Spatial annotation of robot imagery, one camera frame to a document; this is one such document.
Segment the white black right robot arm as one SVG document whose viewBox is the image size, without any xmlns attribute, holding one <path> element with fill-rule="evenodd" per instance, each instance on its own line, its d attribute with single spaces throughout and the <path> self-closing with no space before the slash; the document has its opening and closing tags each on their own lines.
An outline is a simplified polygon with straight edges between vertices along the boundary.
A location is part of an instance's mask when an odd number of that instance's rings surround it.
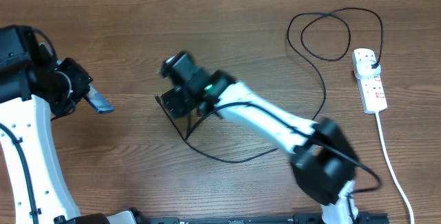
<svg viewBox="0 0 441 224">
<path fill-rule="evenodd" d="M 209 74 L 186 51 L 165 60 L 158 73 L 173 85 L 157 98 L 164 113 L 170 121 L 187 118 L 183 141 L 216 115 L 255 132 L 287 155 L 298 187 L 322 210 L 297 214 L 295 221 L 366 223 L 371 219 L 359 212 L 354 196 L 376 191 L 382 181 L 360 162 L 336 122 L 315 122 L 286 112 L 222 70 Z"/>
</svg>

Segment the blue Samsung Galaxy smartphone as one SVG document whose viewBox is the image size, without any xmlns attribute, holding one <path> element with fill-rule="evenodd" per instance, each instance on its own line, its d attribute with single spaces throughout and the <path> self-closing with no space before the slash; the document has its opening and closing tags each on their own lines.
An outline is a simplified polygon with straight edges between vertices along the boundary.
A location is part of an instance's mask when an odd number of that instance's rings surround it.
<svg viewBox="0 0 441 224">
<path fill-rule="evenodd" d="M 85 100 L 99 114 L 110 113 L 114 111 L 114 107 L 92 86 L 89 84 L 90 90 L 85 96 Z"/>
</svg>

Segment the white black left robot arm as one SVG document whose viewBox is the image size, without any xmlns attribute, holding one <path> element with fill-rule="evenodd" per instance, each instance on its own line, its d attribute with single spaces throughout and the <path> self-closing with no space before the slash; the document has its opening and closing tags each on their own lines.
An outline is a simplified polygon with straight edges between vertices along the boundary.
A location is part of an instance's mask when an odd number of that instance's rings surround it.
<svg viewBox="0 0 441 224">
<path fill-rule="evenodd" d="M 1 29 L 1 148 L 16 223 L 144 223 L 134 208 L 82 215 L 65 183 L 51 122 L 86 100 L 99 114 L 114 111 L 74 59 L 59 60 L 45 34 L 30 26 Z"/>
</svg>

